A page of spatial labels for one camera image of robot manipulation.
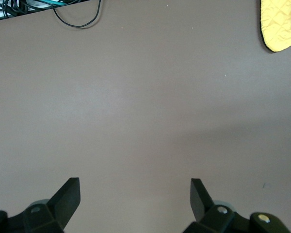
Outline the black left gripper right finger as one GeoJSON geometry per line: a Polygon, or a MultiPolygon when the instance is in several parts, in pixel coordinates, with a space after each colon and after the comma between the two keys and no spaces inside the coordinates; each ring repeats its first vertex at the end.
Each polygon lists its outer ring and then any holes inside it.
{"type": "Polygon", "coordinates": [[[289,233],[276,216],[255,212],[249,219],[225,204],[216,204],[201,179],[191,179],[190,205],[195,217],[185,233],[289,233]]]}

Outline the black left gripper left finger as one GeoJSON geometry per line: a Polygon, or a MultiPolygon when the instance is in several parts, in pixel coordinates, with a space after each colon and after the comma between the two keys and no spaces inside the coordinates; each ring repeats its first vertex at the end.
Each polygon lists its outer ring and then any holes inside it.
{"type": "Polygon", "coordinates": [[[9,217],[0,210],[0,233],[63,233],[81,202],[80,179],[69,178],[50,198],[9,217]]]}

